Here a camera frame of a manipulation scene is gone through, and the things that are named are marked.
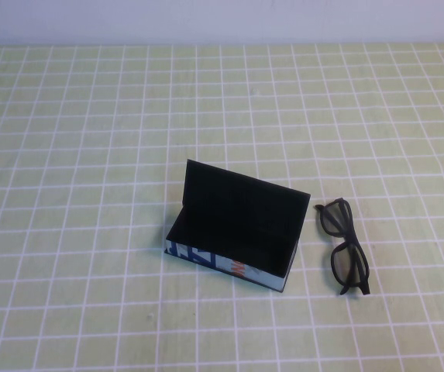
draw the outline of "eyeglass frame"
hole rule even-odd
[[[347,226],[344,228],[341,224],[336,220],[336,218],[330,213],[327,208],[333,206],[334,204],[339,205],[340,212],[342,217],[344,218]],[[327,205],[315,205],[315,208],[320,213],[320,223],[322,224],[323,230],[329,234],[330,236],[334,236],[335,238],[343,238],[344,242],[340,243],[333,251],[330,257],[330,264],[332,266],[332,273],[334,278],[342,285],[342,290],[340,291],[341,295],[344,295],[350,288],[359,288],[363,295],[370,294],[370,286],[368,284],[368,278],[370,277],[370,266],[368,265],[367,258],[364,254],[363,248],[356,236],[356,231],[354,230],[353,223],[353,212],[351,210],[351,206],[347,200],[343,198],[338,198]],[[327,220],[332,223],[338,232],[330,231],[325,224],[324,216]],[[334,261],[334,257],[337,253],[342,252],[344,249],[347,249],[349,253],[349,258],[351,262],[351,266],[349,268],[349,272],[346,277],[346,281],[343,281],[339,275],[337,274],[336,265]],[[357,272],[360,277],[360,280],[354,283],[351,281],[354,278],[354,274]]]

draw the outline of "printed pattern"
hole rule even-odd
[[[229,258],[209,253],[204,250],[198,250],[191,246],[177,244],[167,240],[167,253],[172,256],[180,257],[197,264],[202,264],[211,269],[223,270],[237,277],[244,277],[251,281],[266,285],[277,291],[282,291],[285,285],[285,277],[268,274],[265,271],[258,270],[255,267],[245,265],[242,262],[231,260]]]
[[[164,255],[187,158],[346,198],[372,295],[312,208],[282,294]],[[0,370],[444,371],[444,44],[0,47]]]

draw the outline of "eyeglasses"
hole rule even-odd
[[[369,295],[370,267],[354,231],[351,206],[339,198],[325,206],[316,205],[315,208],[320,213],[320,222],[325,232],[336,238],[344,238],[344,243],[332,251],[331,257],[333,276],[342,285],[340,294],[344,295],[351,287],[358,287],[364,295]]]

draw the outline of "eyeglass temple arm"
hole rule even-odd
[[[354,271],[357,265],[356,251],[351,249],[349,246],[347,247],[347,251],[349,252],[351,259],[351,267],[349,268],[349,273],[347,273],[346,285],[344,285],[344,287],[342,287],[342,290],[340,291],[341,295],[344,295],[351,288],[349,284],[353,281]]]
[[[370,294],[370,285],[368,284],[368,278],[364,273],[363,265],[361,264],[360,255],[354,250],[354,258],[358,266],[358,274],[360,275],[360,285],[358,286],[363,295]]]
[[[327,211],[327,209],[323,205],[315,205],[315,208],[318,209],[319,212],[323,213],[325,217],[335,226],[337,230],[341,230],[342,226],[339,224],[339,222],[336,220],[336,218]]]

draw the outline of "grid tablecloth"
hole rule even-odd
[[[162,254],[186,159],[346,198],[283,294]],[[444,371],[444,44],[0,47],[0,370]]]

